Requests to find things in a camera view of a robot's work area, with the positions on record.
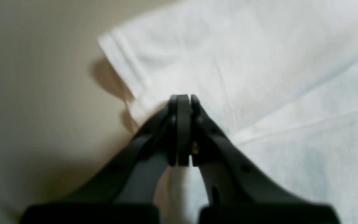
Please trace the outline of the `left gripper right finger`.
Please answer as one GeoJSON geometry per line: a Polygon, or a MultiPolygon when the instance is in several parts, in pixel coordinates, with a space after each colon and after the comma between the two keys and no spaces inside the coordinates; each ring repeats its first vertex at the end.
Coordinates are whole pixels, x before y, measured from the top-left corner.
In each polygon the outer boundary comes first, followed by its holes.
{"type": "Polygon", "coordinates": [[[329,205],[308,202],[276,184],[233,145],[195,95],[177,96],[177,164],[194,160],[209,205],[199,224],[338,224],[329,205]]]}

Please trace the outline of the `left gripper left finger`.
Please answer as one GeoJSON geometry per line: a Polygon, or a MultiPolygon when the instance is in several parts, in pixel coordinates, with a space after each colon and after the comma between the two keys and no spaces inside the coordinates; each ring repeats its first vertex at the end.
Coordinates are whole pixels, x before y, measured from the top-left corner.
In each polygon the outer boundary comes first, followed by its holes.
{"type": "Polygon", "coordinates": [[[159,224],[156,186],[177,162],[178,96],[149,118],[131,141],[79,189],[29,207],[22,224],[159,224]]]}

